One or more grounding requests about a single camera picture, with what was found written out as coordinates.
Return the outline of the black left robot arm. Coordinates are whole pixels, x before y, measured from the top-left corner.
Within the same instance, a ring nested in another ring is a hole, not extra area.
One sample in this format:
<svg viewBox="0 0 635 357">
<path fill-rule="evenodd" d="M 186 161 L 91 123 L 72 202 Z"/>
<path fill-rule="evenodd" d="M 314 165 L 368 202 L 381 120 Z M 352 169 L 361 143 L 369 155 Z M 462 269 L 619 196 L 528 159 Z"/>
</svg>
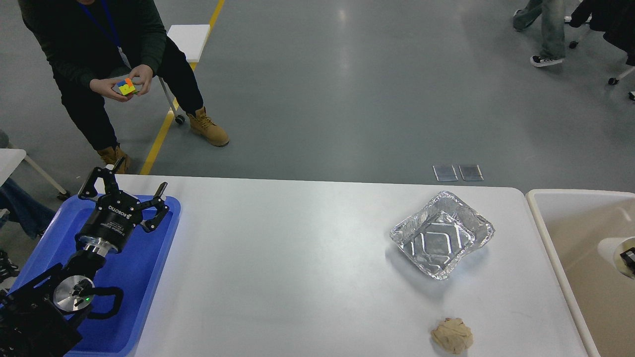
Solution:
<svg viewBox="0 0 635 357">
<path fill-rule="evenodd" d="M 64 265 L 55 264 L 22 287 L 1 298 L 3 357 L 62 357 L 81 340 L 86 319 L 109 319 L 124 300 L 120 287 L 98 287 L 95 276 L 109 253 L 121 253 L 136 227 L 157 229 L 169 212 L 164 181 L 154 196 L 141 201 L 118 186 L 113 167 L 95 167 L 79 199 L 95 208 L 73 239 L 76 252 Z"/>
</svg>

